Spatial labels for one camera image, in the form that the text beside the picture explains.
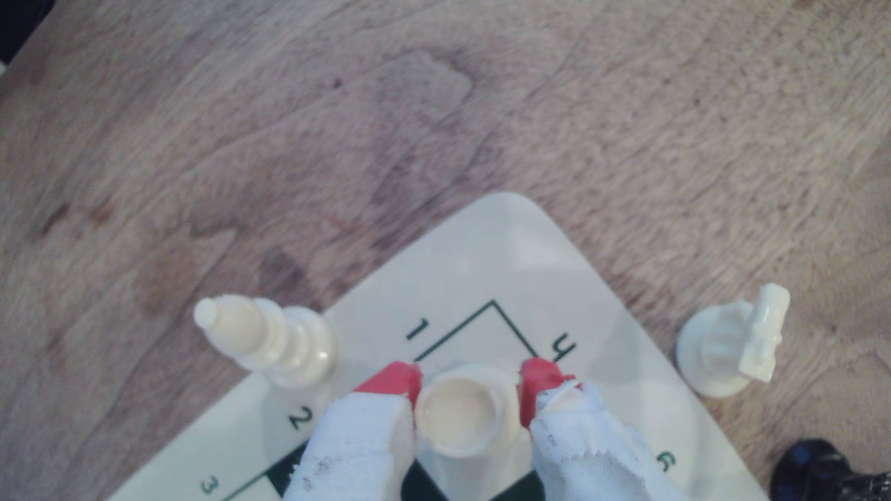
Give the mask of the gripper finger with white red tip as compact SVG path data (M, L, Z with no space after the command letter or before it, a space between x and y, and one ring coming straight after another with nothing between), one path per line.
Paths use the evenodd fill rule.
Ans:
M328 406L284 500L399 500L415 461L422 371L395 361Z
M687 500L592 382L540 358L518 374L519 421L546 500Z

